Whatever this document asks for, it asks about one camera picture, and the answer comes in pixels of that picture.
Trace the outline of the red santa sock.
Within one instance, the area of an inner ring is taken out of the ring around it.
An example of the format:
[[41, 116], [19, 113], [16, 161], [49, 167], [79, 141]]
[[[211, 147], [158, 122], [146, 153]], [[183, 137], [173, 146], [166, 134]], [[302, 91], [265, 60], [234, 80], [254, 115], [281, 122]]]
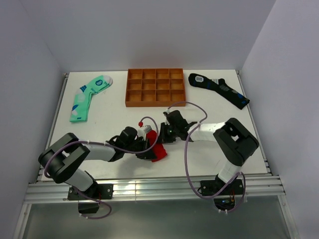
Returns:
[[[157, 137], [157, 133], [154, 130], [151, 130], [146, 134], [146, 138], [149, 140], [150, 146], [153, 145]], [[152, 148], [153, 153], [155, 154], [156, 158], [152, 159], [151, 162], [157, 162], [167, 156], [167, 152], [164, 146], [161, 143], [156, 143], [155, 146]]]

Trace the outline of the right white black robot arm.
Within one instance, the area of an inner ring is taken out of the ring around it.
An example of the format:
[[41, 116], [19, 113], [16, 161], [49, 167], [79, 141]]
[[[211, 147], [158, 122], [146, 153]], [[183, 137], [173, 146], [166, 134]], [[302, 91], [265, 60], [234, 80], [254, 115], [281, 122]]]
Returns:
[[166, 121], [160, 125], [158, 143], [216, 142], [227, 161], [217, 174], [216, 190], [227, 194], [233, 188], [231, 179], [240, 172], [246, 160], [259, 147], [256, 137], [236, 118], [221, 123], [187, 122], [180, 111], [165, 111]]

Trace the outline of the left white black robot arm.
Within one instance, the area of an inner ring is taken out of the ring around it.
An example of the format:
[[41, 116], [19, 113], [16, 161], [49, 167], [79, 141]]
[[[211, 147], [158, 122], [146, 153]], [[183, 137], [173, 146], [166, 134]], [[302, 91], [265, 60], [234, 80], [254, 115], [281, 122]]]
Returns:
[[103, 144], [88, 144], [73, 133], [67, 133], [42, 152], [38, 158], [41, 166], [57, 184], [66, 183], [78, 190], [86, 199], [96, 197], [101, 188], [86, 171], [79, 169], [85, 160], [115, 162], [131, 153], [143, 160], [153, 160], [157, 156], [151, 148], [153, 144], [133, 127], [126, 127], [119, 135]]

